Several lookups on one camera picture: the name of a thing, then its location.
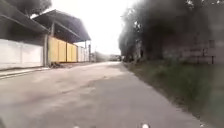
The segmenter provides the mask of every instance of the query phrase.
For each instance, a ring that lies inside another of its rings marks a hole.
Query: building
[[[89,50],[74,44],[91,40],[80,19],[53,10],[34,18],[34,20],[51,32],[48,45],[49,63],[89,61],[86,59],[89,58]]]
[[[0,0],[0,70],[47,65],[48,29]]]

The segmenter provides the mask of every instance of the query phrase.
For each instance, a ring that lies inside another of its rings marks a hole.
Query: concrete road
[[[117,62],[0,80],[0,118],[6,128],[140,128],[145,123],[152,128],[200,128],[201,124]]]

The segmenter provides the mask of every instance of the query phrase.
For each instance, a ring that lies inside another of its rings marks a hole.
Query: vegetation
[[[200,32],[209,38],[208,18],[200,9],[223,5],[223,0],[142,0],[123,15],[121,53],[130,56],[133,45],[140,40],[145,58],[163,59],[162,49],[167,39],[173,38],[178,43],[188,37],[192,43]]]
[[[128,68],[185,110],[202,115],[211,91],[212,67],[157,61]]]
[[[31,16],[33,14],[41,14],[48,9],[52,3],[51,0],[6,0],[8,3],[15,6],[19,11]]]

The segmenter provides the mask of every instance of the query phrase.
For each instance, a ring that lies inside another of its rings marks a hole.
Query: roof
[[[58,10],[52,10],[34,18],[34,20],[44,25],[48,29],[50,29],[52,23],[55,22],[57,25],[56,27],[61,27],[60,31],[63,31],[58,34],[58,36],[62,36],[63,33],[63,36],[67,36],[68,34],[72,35],[72,37],[67,37],[71,42],[83,42],[91,40],[82,21],[67,13],[60,12]]]
[[[15,7],[7,3],[5,0],[0,0],[0,16],[20,24],[32,31],[40,33],[48,33],[49,31],[36,21],[28,18],[23,13],[18,11]]]

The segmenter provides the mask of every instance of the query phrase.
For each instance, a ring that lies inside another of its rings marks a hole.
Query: roadside grass
[[[210,65],[157,61],[126,67],[183,110],[198,118],[202,115],[211,90],[213,69]]]

